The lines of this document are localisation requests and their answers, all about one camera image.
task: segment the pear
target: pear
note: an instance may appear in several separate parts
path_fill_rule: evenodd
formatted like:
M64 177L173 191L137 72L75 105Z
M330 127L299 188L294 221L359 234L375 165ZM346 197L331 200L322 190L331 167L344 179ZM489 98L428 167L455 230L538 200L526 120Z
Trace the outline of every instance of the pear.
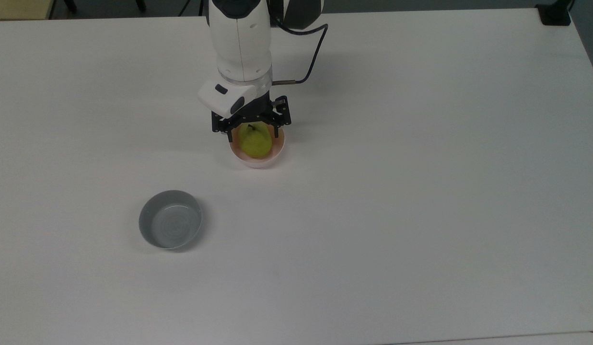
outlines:
M252 122L239 127L239 146L241 150L254 159L268 155L273 146L268 127L264 122Z

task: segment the floor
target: floor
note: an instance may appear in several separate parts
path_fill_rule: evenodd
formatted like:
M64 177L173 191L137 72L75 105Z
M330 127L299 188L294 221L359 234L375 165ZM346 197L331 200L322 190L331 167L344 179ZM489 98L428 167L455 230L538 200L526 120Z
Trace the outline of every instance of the floor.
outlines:
M140 12L135 0L74 0L77 13L70 13L63 0L55 0L51 19L176 17L187 0L145 0L147 11ZM379 12L430 11L451 9L528 8L553 0L325 0L324 11ZM183 16L198 15L200 0L190 0ZM593 64L593 0L576 0L571 11L586 52Z

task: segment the black cable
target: black cable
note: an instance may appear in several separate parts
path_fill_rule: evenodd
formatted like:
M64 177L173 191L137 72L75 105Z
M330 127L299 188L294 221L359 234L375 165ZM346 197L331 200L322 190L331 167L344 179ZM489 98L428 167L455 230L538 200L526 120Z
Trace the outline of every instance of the black cable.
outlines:
M283 31L285 31L289 34L292 34L292 35L311 35L311 34L317 33L318 31L324 30L324 32L322 32L322 36L320 37L320 41L318 42L318 47L316 47L316 49L315 49L314 58L311 60L311 65L309 65L309 70L307 71L307 76L305 76L301 80L275 80L275 81L273 81L273 85L294 85L294 84L305 83L305 81L307 81L307 79L309 79L309 76L311 75L311 71L314 69L315 60L318 58L318 53L320 52L320 47L322 46L322 41L324 41L324 36L326 35L326 32L328 31L328 24L323 24L322 26L319 26L318 28L314 28L309 31L294 31L292 29L288 29L286 26L281 24L279 22L279 19L275 18L274 15L271 14L270 17L280 29L282 29Z
M190 2L190 0L187 0L185 2L185 5L183 5L182 11L179 13L178 17L181 17L181 15L184 13L185 9L187 8L187 5L189 5L189 2Z

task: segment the white table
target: white table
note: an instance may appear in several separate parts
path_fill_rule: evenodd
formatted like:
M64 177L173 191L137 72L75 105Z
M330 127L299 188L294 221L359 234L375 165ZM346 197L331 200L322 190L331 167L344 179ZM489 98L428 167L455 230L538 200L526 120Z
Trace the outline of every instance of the white table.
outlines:
M325 15L251 170L204 18L0 23L0 345L374 345L593 330L593 69L535 9ZM273 32L277 79L316 37ZM179 253L140 236L197 197Z

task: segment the pink bowl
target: pink bowl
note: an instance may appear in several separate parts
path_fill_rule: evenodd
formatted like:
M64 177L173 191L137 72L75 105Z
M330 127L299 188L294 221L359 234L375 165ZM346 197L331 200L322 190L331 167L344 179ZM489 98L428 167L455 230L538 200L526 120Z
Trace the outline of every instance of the pink bowl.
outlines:
M283 129L279 129L279 137L274 138L273 135L273 126L267 125L268 131L270 132L270 136L272 137L273 144L270 147L270 152L268 155L261 159L255 159L246 155L241 147L239 146L239 128L244 124L239 125L237 128L233 129L233 142L230 143L230 149L233 151L234 155L246 166L250 168L267 168L271 166L275 159L283 150L283 144L286 142L285 135L283 134Z

